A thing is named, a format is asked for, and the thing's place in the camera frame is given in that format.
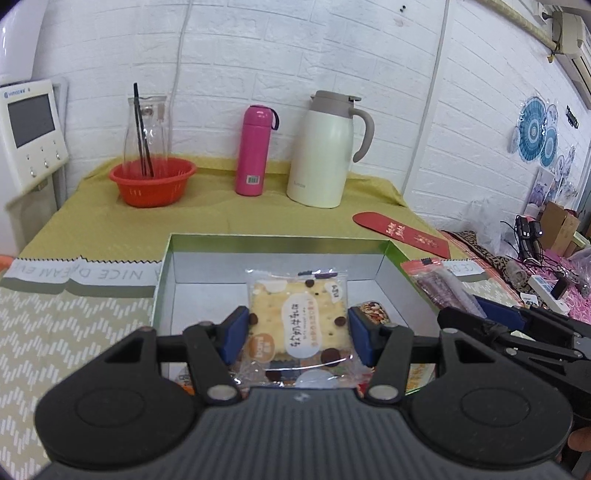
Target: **glass pitcher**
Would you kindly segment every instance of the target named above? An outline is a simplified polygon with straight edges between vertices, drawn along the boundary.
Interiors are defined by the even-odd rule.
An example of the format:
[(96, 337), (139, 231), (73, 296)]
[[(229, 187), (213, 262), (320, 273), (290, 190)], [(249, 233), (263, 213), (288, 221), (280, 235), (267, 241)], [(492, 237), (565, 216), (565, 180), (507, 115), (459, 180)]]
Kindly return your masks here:
[(168, 176), (168, 122), (166, 95), (128, 98), (129, 120), (125, 133), (123, 172), (128, 179), (161, 179)]

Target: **red basket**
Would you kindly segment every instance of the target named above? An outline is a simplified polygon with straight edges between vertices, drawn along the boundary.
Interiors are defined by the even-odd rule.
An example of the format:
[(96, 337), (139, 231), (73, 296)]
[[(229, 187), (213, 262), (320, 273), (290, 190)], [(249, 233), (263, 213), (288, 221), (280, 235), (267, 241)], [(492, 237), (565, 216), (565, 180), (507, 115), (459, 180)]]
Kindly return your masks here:
[(133, 207), (164, 207), (178, 201), (187, 186), (187, 180), (197, 171), (194, 163), (182, 158), (167, 160), (168, 177), (161, 179), (126, 179), (123, 165), (109, 172), (109, 178), (119, 187), (121, 198)]

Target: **power strip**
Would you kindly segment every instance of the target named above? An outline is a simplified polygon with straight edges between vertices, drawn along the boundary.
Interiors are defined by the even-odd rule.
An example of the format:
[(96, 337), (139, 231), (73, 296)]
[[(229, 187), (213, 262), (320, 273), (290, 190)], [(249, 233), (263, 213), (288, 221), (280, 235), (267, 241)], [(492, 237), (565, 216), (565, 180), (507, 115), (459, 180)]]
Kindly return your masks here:
[(556, 300), (550, 294), (554, 285), (545, 278), (542, 278), (540, 275), (532, 275), (527, 283), (553, 312), (566, 315), (570, 311), (570, 307), (565, 302)]

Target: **display screen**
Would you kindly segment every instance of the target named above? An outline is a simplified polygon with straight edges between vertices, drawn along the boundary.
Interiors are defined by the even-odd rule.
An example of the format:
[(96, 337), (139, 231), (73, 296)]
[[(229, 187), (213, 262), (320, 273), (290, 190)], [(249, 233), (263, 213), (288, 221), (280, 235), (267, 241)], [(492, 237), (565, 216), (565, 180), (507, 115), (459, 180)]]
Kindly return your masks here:
[(17, 148), (56, 129), (51, 116), (49, 95), (9, 103), (8, 116)]

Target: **blue gripper pad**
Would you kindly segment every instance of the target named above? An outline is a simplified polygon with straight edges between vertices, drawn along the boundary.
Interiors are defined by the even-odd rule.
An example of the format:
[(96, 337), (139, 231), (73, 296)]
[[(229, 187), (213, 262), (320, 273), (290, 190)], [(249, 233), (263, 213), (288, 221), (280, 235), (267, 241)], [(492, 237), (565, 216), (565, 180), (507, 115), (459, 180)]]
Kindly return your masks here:
[(525, 320), (518, 310), (478, 296), (476, 297), (476, 301), (480, 304), (482, 310), (484, 310), (486, 318), (493, 322), (505, 325), (509, 330), (519, 330), (522, 332), (525, 328)]
[(226, 365), (232, 365), (244, 345), (248, 335), (248, 315), (246, 307), (238, 307), (217, 328), (221, 340), (217, 352)]
[(361, 363), (374, 366), (374, 352), (371, 348), (369, 330), (353, 309), (349, 309), (349, 332)]

